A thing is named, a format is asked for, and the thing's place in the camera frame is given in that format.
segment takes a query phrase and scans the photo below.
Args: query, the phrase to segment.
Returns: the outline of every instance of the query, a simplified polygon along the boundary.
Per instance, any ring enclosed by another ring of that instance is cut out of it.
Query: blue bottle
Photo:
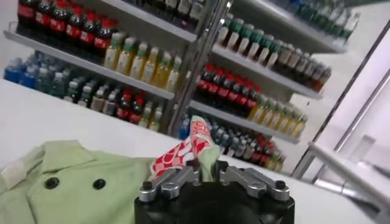
[[[22,72],[16,61],[10,61],[10,64],[4,70],[4,79],[10,82],[19,83]]]

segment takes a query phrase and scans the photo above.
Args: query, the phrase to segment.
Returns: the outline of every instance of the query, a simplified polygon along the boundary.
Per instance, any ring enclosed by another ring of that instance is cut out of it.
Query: metal shelf
[[[135,7],[134,5],[124,2],[122,0],[102,0],[102,2],[105,2],[108,5],[114,6],[117,9],[120,9],[130,15],[133,15],[139,19],[142,19],[143,21],[154,25],[162,30],[165,30],[183,40],[187,40],[188,42],[194,42],[196,40],[196,35],[183,30],[163,19],[158,18],[157,16],[150,14],[148,12],[145,12],[142,9],[139,9],[138,7]]]
[[[267,0],[235,1],[232,13],[255,27],[311,53],[343,53],[334,38],[310,27],[291,13]]]
[[[51,55],[53,57],[57,57],[61,60],[67,61],[67,62],[75,64],[77,66],[80,66],[80,67],[83,67],[85,69],[97,72],[101,75],[104,75],[108,78],[117,80],[121,83],[135,86],[139,89],[142,89],[142,90],[147,91],[149,93],[155,94],[155,95],[160,96],[162,98],[170,100],[170,99],[173,99],[173,97],[174,97],[173,93],[167,92],[163,89],[157,88],[157,87],[152,86],[150,84],[141,82],[137,79],[133,79],[131,77],[122,75],[116,71],[112,71],[112,70],[107,69],[101,65],[97,65],[97,64],[92,63],[90,61],[79,58],[75,55],[63,52],[63,51],[58,50],[54,47],[50,47],[46,44],[43,44],[43,43],[40,43],[38,41],[32,40],[30,38],[24,37],[20,34],[17,34],[15,31],[5,30],[4,35],[7,39],[13,40],[19,44],[23,44],[23,45],[25,45],[27,47],[31,47],[37,51],[41,51],[45,54]]]
[[[257,74],[262,75],[263,77],[271,79],[272,81],[275,81],[291,89],[295,93],[299,93],[313,99],[322,98],[322,96],[319,93],[313,91],[312,89],[307,88],[306,86],[303,86],[295,81],[292,81],[291,79],[288,79],[274,71],[266,69],[264,66],[259,65],[258,63],[254,63],[251,60],[248,60],[240,56],[239,54],[234,53],[228,49],[225,49],[217,44],[215,44],[213,47],[213,53],[231,61],[236,65],[240,65],[246,69],[250,69],[251,71],[256,72]]]
[[[285,134],[280,133],[278,131],[275,131],[273,129],[270,129],[270,128],[261,126],[259,124],[256,124],[254,122],[248,121],[247,119],[243,119],[243,118],[238,117],[236,115],[226,113],[226,112],[221,111],[219,109],[215,109],[215,108],[207,106],[205,104],[196,102],[195,100],[192,100],[190,102],[190,107],[194,108],[198,111],[201,111],[201,112],[213,115],[215,117],[218,117],[218,118],[225,120],[229,123],[236,124],[236,125],[239,125],[241,127],[248,128],[248,129],[251,129],[253,131],[257,131],[257,132],[265,134],[265,135],[271,135],[273,137],[288,141],[288,142],[293,143],[293,144],[297,144],[299,142],[299,139],[292,138],[288,135],[285,135]]]

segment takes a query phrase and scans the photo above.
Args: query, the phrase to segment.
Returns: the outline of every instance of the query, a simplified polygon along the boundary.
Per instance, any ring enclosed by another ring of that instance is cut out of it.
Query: white shelf
[[[213,53],[219,55],[220,57],[223,57],[232,63],[236,65],[240,65],[246,69],[250,69],[253,72],[258,73],[259,75],[262,75],[263,77],[266,77],[268,79],[271,79],[289,89],[294,91],[295,93],[302,94],[304,96],[313,98],[313,99],[321,99],[322,96],[315,92],[314,90],[307,88],[304,85],[301,85],[289,78],[286,78],[274,71],[271,71],[269,69],[266,69],[264,66],[259,65],[258,63],[254,63],[253,61],[246,59],[240,54],[237,54],[235,52],[232,52],[228,49],[225,49],[217,44],[213,46]]]
[[[248,121],[247,119],[238,117],[237,115],[226,113],[226,112],[221,111],[219,109],[215,109],[215,108],[207,106],[205,104],[196,102],[195,100],[192,100],[190,102],[190,107],[194,108],[198,111],[201,111],[203,113],[207,113],[207,114],[213,115],[215,117],[218,117],[218,118],[225,120],[231,124],[236,124],[238,126],[248,128],[248,129],[251,129],[253,131],[256,131],[256,132],[259,132],[259,133],[262,133],[265,135],[271,135],[275,138],[279,138],[279,139],[288,141],[288,142],[293,143],[293,144],[297,144],[299,142],[299,139],[292,138],[288,135],[285,135],[285,134],[280,133],[278,131],[275,131],[273,129],[258,125],[254,122]]]
[[[162,30],[165,30],[183,40],[187,40],[188,42],[193,42],[196,40],[196,35],[183,30],[163,19],[158,18],[157,16],[150,14],[148,12],[145,12],[142,9],[139,9],[138,7],[135,7],[134,5],[124,2],[122,0],[102,0],[102,2],[105,2],[106,4],[112,5],[116,7],[117,9],[120,9],[130,15],[133,15],[139,19],[142,19],[143,21],[154,25]]]
[[[4,35],[7,39],[13,40],[19,44],[23,44],[27,47],[31,47],[37,51],[43,52],[45,54],[51,55],[53,57],[59,58],[61,60],[67,61],[69,63],[72,63],[72,64],[75,64],[77,66],[83,67],[85,69],[91,70],[93,72],[99,73],[100,75],[117,80],[121,83],[135,86],[139,89],[142,89],[146,92],[155,94],[155,95],[160,96],[162,98],[170,100],[170,99],[173,99],[173,97],[174,97],[173,93],[170,93],[170,92],[165,91],[163,89],[157,88],[157,87],[152,86],[148,83],[141,82],[137,79],[133,79],[129,76],[122,75],[116,71],[112,71],[112,70],[107,69],[101,65],[97,65],[97,64],[92,63],[90,61],[79,58],[75,55],[63,52],[61,50],[58,50],[54,47],[50,47],[50,46],[43,44],[41,42],[24,37],[20,34],[17,34],[15,31],[5,30]]]

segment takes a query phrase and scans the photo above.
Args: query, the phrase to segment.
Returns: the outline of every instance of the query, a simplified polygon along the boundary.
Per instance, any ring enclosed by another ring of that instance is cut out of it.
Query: jacket button
[[[44,187],[46,189],[51,190],[53,188],[56,188],[59,184],[60,180],[57,177],[51,177],[44,182]]]
[[[105,186],[105,180],[103,180],[103,179],[97,179],[97,180],[93,183],[93,188],[94,188],[95,190],[100,190],[100,189],[102,189],[104,186]]]

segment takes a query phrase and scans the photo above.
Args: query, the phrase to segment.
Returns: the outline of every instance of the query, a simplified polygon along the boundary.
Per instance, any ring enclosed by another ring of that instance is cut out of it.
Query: white table
[[[78,139],[89,150],[157,157],[178,140],[114,117],[0,80],[0,167],[45,141]],[[284,180],[296,201],[297,224],[373,224],[350,200],[293,178],[222,156],[230,165],[254,167]]]

